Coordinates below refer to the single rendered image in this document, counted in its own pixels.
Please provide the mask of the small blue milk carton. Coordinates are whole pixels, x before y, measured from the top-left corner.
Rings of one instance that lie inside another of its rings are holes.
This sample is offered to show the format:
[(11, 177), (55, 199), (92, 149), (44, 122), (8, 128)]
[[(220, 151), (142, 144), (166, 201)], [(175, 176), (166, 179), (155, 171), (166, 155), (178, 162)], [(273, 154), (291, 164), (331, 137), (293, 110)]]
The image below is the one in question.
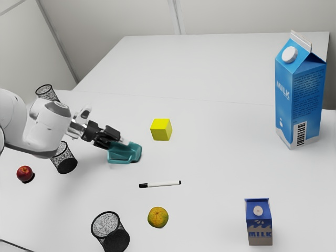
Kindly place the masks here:
[(245, 214), (249, 246), (272, 246), (269, 198), (246, 198)]

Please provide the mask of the orange fruit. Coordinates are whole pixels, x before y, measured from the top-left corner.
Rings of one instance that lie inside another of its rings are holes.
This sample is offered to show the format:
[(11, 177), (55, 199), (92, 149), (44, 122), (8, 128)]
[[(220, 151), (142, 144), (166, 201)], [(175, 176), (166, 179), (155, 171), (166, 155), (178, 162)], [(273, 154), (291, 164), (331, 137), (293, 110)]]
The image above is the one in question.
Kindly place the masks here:
[(148, 223), (155, 228), (163, 228), (169, 220), (169, 214), (162, 207), (153, 207), (148, 213)]

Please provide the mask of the yellow block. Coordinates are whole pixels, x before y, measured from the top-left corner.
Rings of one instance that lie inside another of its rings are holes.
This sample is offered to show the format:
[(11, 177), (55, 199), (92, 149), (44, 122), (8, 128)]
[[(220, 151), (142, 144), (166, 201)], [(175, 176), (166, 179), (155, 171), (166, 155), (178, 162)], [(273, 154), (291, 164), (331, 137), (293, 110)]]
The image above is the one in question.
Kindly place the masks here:
[(150, 126), (150, 131), (153, 140), (169, 141), (173, 131), (170, 119), (154, 119)]

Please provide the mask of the black mesh pen holder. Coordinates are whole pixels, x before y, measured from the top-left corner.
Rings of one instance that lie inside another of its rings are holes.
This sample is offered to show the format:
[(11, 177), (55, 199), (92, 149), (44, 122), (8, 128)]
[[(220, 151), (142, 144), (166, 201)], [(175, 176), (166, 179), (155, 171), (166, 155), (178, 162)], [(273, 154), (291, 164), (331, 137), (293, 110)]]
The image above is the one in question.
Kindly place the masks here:
[(53, 86), (51, 84), (45, 84), (40, 87), (38, 87), (35, 90), (35, 94), (38, 98), (46, 99), (49, 101), (60, 101), (53, 89)]
[(130, 235), (123, 227), (119, 215), (112, 211), (103, 212), (92, 221), (91, 233), (104, 252), (124, 252), (130, 242)]
[(61, 141), (56, 155), (51, 157), (50, 160), (60, 174), (72, 172), (78, 164), (77, 159), (74, 157), (65, 141)]

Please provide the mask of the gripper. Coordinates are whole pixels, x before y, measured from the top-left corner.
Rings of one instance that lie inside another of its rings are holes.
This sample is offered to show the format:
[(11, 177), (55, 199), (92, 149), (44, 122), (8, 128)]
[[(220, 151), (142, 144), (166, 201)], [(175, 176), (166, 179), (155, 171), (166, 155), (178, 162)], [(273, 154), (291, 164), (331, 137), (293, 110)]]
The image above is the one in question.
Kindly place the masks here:
[(107, 150), (112, 141), (119, 142), (123, 145), (129, 145), (129, 140), (121, 136), (121, 133), (110, 127), (106, 126), (105, 129), (100, 128), (94, 121), (89, 120), (81, 137), (86, 142), (92, 142), (93, 145), (101, 149)]

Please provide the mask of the tall blue milk carton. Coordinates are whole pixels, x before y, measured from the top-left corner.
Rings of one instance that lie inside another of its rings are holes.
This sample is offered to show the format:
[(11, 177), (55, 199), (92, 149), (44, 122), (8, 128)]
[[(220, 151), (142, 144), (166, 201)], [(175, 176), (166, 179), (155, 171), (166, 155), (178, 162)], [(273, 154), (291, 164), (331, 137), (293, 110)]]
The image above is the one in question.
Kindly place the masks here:
[(291, 150), (319, 138), (326, 68), (312, 43), (291, 31), (275, 58), (276, 133)]

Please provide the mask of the red apple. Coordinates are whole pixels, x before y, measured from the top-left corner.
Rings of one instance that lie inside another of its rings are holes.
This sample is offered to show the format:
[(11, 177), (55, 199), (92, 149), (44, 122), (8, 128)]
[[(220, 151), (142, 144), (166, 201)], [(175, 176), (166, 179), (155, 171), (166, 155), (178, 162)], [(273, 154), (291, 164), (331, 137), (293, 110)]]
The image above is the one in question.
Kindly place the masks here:
[(18, 168), (16, 176), (21, 182), (29, 182), (32, 180), (34, 173), (30, 166), (24, 165)]

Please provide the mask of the teal faceted mug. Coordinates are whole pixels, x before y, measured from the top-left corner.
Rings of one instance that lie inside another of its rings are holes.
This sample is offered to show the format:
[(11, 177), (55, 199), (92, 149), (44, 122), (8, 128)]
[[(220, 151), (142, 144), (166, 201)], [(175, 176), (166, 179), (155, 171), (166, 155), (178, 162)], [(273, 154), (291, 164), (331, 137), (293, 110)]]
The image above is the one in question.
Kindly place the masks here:
[(107, 151), (107, 161), (112, 164), (130, 164), (138, 162), (142, 155), (142, 146), (134, 142), (128, 145), (111, 142)]

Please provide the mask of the white marker pen black cap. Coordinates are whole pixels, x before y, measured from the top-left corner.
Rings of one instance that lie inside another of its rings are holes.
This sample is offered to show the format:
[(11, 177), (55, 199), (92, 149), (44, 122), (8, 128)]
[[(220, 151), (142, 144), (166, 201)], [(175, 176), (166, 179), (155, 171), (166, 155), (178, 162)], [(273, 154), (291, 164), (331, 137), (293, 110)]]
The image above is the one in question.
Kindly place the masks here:
[(151, 182), (151, 183), (141, 183), (139, 188), (150, 188), (150, 187), (162, 187), (162, 186), (174, 186), (181, 185), (182, 181), (166, 181), (166, 182)]

